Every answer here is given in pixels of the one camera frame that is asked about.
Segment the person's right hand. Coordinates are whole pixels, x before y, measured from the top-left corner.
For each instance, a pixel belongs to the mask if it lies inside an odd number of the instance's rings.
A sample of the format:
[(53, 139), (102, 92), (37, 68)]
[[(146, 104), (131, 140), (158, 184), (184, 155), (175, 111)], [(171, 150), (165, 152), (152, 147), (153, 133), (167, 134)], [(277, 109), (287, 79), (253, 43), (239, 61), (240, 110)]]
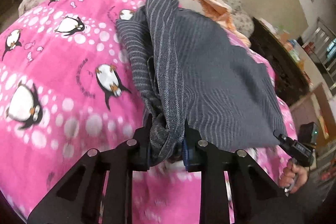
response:
[(294, 159), (290, 159), (282, 170), (278, 184), (285, 189), (286, 193), (295, 193), (306, 184), (307, 179), (308, 172), (306, 168), (295, 163)]

